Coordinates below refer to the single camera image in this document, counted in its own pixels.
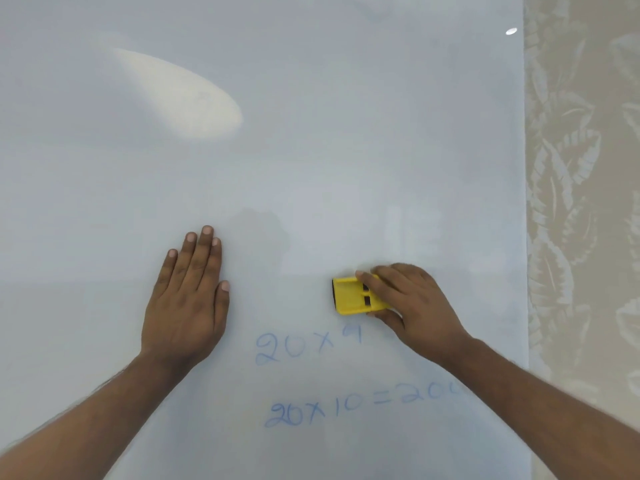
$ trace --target left hand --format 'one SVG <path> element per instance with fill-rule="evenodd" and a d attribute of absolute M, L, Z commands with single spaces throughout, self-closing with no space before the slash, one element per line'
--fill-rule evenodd
<path fill-rule="evenodd" d="M 209 356 L 225 331 L 229 284 L 218 282 L 222 244 L 204 226 L 187 234 L 180 254 L 169 250 L 149 300 L 141 355 L 188 373 Z"/>

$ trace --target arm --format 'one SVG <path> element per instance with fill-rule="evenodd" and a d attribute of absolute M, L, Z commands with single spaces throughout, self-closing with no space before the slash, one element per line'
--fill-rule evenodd
<path fill-rule="evenodd" d="M 380 318 L 487 404 L 559 480 L 640 478 L 640 433 L 519 368 L 476 340 L 434 279 L 407 264 L 356 275 L 398 313 Z"/>
<path fill-rule="evenodd" d="M 82 403 L 0 457 L 0 480 L 98 480 L 171 390 L 220 340 L 228 283 L 206 226 L 167 254 L 145 313 L 140 354 Z"/>

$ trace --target yellow eraser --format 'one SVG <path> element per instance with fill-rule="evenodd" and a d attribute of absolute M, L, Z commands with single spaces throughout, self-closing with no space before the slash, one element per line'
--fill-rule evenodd
<path fill-rule="evenodd" d="M 355 276 L 333 279 L 333 302 L 340 315 L 377 312 L 391 308 Z"/>

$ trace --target leaf pattern wallpaper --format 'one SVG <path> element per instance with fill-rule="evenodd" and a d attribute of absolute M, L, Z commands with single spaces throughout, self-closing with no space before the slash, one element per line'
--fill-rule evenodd
<path fill-rule="evenodd" d="M 638 428 L 640 0 L 525 0 L 524 30 L 531 369 Z"/>

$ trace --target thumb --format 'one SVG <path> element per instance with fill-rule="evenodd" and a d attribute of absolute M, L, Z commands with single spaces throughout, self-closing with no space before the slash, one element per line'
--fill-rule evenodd
<path fill-rule="evenodd" d="M 369 312 L 367 314 L 370 317 L 379 318 L 382 320 L 391 330 L 395 332 L 398 338 L 402 338 L 404 335 L 404 322 L 400 315 L 392 310 L 380 310 L 377 312 Z"/>
<path fill-rule="evenodd" d="M 217 336 L 221 337 L 227 326 L 227 313 L 229 311 L 229 282 L 222 281 L 216 290 L 213 302 L 213 328 Z"/>

